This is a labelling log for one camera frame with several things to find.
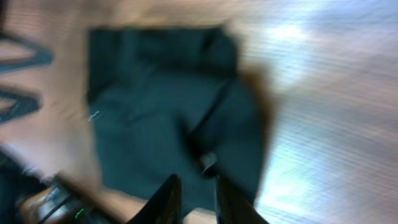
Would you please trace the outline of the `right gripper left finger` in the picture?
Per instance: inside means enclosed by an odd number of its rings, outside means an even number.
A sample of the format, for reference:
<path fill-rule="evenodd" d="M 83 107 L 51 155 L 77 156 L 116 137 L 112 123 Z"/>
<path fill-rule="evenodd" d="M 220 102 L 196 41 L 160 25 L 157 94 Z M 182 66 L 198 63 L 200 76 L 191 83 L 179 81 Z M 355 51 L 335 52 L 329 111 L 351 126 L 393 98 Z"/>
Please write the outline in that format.
<path fill-rule="evenodd" d="M 182 183 L 172 174 L 126 224 L 182 224 Z"/>

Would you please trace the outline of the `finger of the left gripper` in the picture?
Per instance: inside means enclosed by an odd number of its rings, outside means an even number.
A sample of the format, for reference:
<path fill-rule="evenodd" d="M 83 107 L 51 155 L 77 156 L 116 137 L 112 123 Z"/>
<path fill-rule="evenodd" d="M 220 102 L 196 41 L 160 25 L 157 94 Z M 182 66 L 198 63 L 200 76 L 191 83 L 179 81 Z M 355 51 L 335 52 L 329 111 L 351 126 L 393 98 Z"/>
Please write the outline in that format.
<path fill-rule="evenodd" d="M 36 113 L 40 109 L 39 95 L 28 91 L 2 88 L 1 99 L 14 101 L 11 106 L 1 109 L 1 124 Z"/>
<path fill-rule="evenodd" d="M 33 56 L 30 58 L 2 60 L 1 73 L 10 72 L 12 70 L 21 70 L 27 67 L 50 65 L 53 61 L 53 53 L 40 44 L 14 35 L 2 35 L 1 40 L 10 40 L 17 45 L 34 51 Z"/>

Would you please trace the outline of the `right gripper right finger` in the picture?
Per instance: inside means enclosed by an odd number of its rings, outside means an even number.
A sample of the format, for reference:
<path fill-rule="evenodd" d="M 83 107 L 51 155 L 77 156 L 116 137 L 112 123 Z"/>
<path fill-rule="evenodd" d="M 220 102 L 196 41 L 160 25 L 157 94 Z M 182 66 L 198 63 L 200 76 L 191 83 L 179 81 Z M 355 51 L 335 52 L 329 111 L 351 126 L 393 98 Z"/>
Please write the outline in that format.
<path fill-rule="evenodd" d="M 218 224 L 269 224 L 226 177 L 218 176 L 215 190 Z"/>

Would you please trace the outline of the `black t-shirt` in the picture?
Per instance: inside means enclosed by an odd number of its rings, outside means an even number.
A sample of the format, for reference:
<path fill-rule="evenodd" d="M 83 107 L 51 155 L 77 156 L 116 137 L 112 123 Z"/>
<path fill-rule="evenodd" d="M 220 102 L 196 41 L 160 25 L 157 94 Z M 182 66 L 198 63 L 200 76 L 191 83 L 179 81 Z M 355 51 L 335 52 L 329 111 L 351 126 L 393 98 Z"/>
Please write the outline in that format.
<path fill-rule="evenodd" d="M 264 119 L 220 27 L 93 29 L 88 104 L 103 185 L 149 199 L 172 174 L 183 213 L 214 209 L 225 175 L 256 198 Z"/>

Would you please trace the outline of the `robot base electronics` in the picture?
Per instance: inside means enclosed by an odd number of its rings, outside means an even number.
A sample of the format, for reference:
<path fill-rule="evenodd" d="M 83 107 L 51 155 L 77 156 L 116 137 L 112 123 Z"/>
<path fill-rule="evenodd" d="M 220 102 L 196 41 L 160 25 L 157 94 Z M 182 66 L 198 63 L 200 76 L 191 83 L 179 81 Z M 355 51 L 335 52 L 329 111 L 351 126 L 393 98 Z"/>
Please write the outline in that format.
<path fill-rule="evenodd" d="M 99 201 L 61 176 L 40 180 L 1 153 L 1 224 L 118 224 Z"/>

